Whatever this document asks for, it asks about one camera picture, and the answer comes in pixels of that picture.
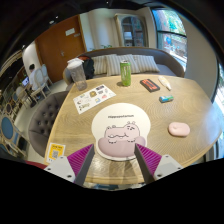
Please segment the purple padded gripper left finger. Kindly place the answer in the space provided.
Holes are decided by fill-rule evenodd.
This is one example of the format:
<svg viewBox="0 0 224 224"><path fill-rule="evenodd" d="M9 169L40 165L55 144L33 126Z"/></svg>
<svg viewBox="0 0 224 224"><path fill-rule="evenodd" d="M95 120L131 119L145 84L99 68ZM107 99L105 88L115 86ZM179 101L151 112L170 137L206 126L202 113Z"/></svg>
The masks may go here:
<svg viewBox="0 0 224 224"><path fill-rule="evenodd" d="M94 145L90 144L68 157L59 156L45 168L45 171L82 186L94 154Z"/></svg>

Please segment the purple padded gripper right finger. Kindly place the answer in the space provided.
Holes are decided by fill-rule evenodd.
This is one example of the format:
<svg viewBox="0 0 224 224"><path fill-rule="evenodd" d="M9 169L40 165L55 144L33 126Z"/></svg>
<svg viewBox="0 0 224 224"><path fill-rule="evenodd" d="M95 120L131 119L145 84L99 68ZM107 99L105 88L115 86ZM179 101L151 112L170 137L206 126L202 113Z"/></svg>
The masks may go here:
<svg viewBox="0 0 224 224"><path fill-rule="evenodd" d="M136 144L134 153L146 184L182 169L182 166L170 155L160 155L145 146Z"/></svg>

